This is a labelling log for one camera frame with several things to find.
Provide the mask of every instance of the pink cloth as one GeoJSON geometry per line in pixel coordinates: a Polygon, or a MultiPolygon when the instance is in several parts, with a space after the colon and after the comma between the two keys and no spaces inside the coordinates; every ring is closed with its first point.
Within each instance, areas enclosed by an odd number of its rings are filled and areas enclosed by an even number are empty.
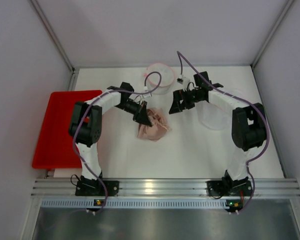
{"type": "Polygon", "coordinates": [[[149,108],[146,110],[148,117],[152,123],[152,126],[139,125],[139,139],[149,139],[152,141],[158,141],[162,138],[171,128],[168,125],[168,121],[164,116],[162,109],[149,108]]]}

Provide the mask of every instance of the robotic arm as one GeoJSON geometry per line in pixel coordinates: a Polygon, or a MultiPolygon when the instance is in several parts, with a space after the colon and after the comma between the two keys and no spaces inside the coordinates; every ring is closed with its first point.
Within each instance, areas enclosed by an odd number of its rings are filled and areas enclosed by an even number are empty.
{"type": "MultiPolygon", "coordinates": [[[[200,74],[211,83],[206,71],[200,74]]],[[[266,140],[266,126],[250,105],[214,90],[198,74],[194,75],[194,81],[196,87],[190,90],[188,78],[178,79],[178,82],[183,84],[183,89],[173,92],[173,103],[169,114],[180,113],[185,109],[194,108],[197,102],[207,101],[232,116],[231,135],[236,146],[234,156],[224,177],[221,180],[208,182],[208,193],[214,198],[240,196],[240,194],[250,196],[252,188],[248,181],[246,162],[256,156],[258,147],[266,140]]],[[[219,83],[215,83],[213,86],[223,87],[219,83]]],[[[265,115],[264,107],[260,103],[256,103],[254,106],[265,115]]]]}
{"type": "MultiPolygon", "coordinates": [[[[117,107],[128,113],[133,114],[133,121],[151,126],[151,121],[147,115],[147,102],[143,101],[140,104],[130,99],[131,93],[118,92],[112,90],[127,90],[134,92],[134,88],[127,82],[123,82],[120,87],[110,86],[102,98],[96,102],[88,113],[88,117],[83,122],[77,138],[76,146],[80,155],[85,159],[82,162],[82,175],[77,183],[76,195],[77,196],[95,196],[103,190],[96,177],[93,176],[87,169],[87,166],[98,176],[102,178],[102,169],[99,165],[97,141],[100,138],[102,130],[102,115],[112,107],[117,107]]],[[[71,123],[69,126],[69,134],[74,137],[79,123],[87,110],[88,106],[98,98],[95,97],[86,102],[77,102],[74,105],[71,123]]],[[[116,181],[108,181],[107,184],[116,184],[116,181]]]]}

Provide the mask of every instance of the white wall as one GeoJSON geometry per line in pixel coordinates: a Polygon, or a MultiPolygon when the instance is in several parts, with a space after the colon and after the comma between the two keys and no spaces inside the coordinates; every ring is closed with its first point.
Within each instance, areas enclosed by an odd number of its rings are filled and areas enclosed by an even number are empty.
{"type": "Polygon", "coordinates": [[[0,0],[0,239],[21,233],[32,157],[50,93],[70,73],[26,0],[0,0]]]}
{"type": "Polygon", "coordinates": [[[300,185],[300,0],[278,29],[255,75],[285,170],[300,185]]]}
{"type": "Polygon", "coordinates": [[[38,0],[75,67],[249,65],[286,0],[38,0]]]}

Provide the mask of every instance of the transparent plastic container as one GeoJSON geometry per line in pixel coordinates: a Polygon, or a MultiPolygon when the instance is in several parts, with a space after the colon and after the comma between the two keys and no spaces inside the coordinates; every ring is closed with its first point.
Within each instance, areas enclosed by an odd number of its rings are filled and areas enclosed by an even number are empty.
{"type": "MultiPolygon", "coordinates": [[[[171,91],[172,86],[176,82],[176,74],[174,70],[166,64],[154,63],[146,68],[144,76],[147,76],[151,72],[159,72],[162,76],[160,86],[152,93],[163,95],[171,91]]],[[[152,74],[146,81],[146,86],[148,90],[154,89],[159,83],[159,76],[157,74],[152,74]]]]}
{"type": "MultiPolygon", "coordinates": [[[[222,90],[243,98],[242,93],[238,89],[224,88],[222,90]]],[[[232,117],[216,105],[207,101],[200,101],[195,104],[195,107],[199,122],[209,129],[222,130],[232,125],[232,117]]]]}

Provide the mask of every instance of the white table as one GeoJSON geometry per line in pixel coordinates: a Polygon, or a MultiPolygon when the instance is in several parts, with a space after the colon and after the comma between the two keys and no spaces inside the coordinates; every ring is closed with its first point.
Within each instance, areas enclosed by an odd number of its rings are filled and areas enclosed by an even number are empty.
{"type": "MultiPolygon", "coordinates": [[[[180,68],[173,68],[176,75],[180,68]]],[[[238,89],[252,103],[261,102],[252,70],[249,66],[205,66],[212,83],[238,89]]],[[[105,90],[128,82],[135,92],[143,90],[145,68],[83,68],[80,69],[75,90],[105,90]]],[[[183,75],[193,80],[191,68],[183,75]]],[[[176,83],[173,90],[181,89],[176,83]]],[[[172,92],[153,95],[148,107],[162,108],[171,126],[166,136],[157,142],[137,138],[138,124],[132,115],[120,109],[110,109],[102,119],[98,142],[99,162],[106,178],[220,178],[233,156],[235,145],[231,126],[216,131],[198,121],[195,108],[169,115],[172,92]]],[[[272,137],[265,154],[250,164],[255,178],[283,178],[272,137]]],[[[73,170],[58,169],[56,176],[68,176],[73,170]]]]}

